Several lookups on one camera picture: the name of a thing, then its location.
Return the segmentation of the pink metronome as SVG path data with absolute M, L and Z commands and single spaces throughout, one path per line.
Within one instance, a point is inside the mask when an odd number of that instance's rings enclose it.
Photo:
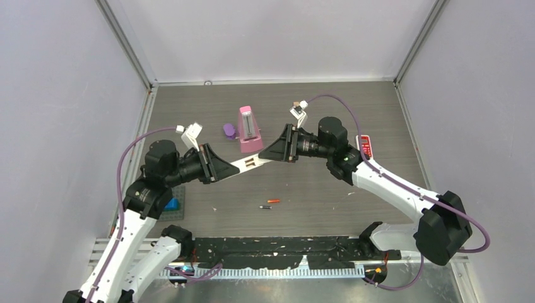
M 239 108 L 237 132 L 242 153 L 256 153 L 264 148 L 261 129 L 257 125 L 251 106 Z

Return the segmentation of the grey building baseplate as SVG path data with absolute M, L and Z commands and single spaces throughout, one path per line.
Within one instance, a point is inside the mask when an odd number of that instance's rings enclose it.
M 172 199 L 164 207 L 160 215 L 160 221 L 174 221 L 184 219 L 185 209 L 185 187 L 176 186 L 172 188 Z

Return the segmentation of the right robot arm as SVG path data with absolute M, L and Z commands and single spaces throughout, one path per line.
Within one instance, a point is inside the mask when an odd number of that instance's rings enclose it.
M 360 234 L 360 251 L 368 259 L 384 251 L 414 251 L 445 266 L 473 234 L 457 194 L 428 191 L 362 157 L 336 117 L 322 118 L 317 134 L 287 124 L 280 137 L 259 154 L 261 159 L 288 163 L 301 156 L 326 159 L 336 179 L 380 197 L 412 220 L 404 225 L 370 224 Z

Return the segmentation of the blue brick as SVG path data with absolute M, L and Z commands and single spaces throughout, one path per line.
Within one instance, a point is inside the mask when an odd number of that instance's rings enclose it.
M 177 198 L 172 198 L 164 207 L 164 211 L 178 211 L 180 209 L 180 202 Z

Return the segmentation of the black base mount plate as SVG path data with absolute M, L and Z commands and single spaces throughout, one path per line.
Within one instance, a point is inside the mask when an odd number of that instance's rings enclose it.
M 313 270 L 348 269 L 355 261 L 398 261 L 401 252 L 379 251 L 368 239 L 357 237 L 196 237 L 177 259 L 210 269 L 285 270 L 306 260 Z

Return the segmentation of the purple round object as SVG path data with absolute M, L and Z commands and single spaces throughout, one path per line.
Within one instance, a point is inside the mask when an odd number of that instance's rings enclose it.
M 231 123 L 226 123 L 223 125 L 223 132 L 227 139 L 235 140 L 238 136 L 235 126 Z

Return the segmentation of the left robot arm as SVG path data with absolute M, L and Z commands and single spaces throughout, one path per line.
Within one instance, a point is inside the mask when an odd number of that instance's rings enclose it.
M 187 261 L 194 251 L 192 233 L 170 225 L 151 251 L 133 264 L 148 232 L 173 198 L 172 189 L 199 180 L 218 182 L 240 169 L 217 156 L 208 144 L 191 148 L 184 156 L 175 143 L 152 143 L 141 166 L 141 176 L 120 193 L 119 222 L 97 266 L 78 290 L 64 302 L 138 302 L 152 281 L 172 261 Z

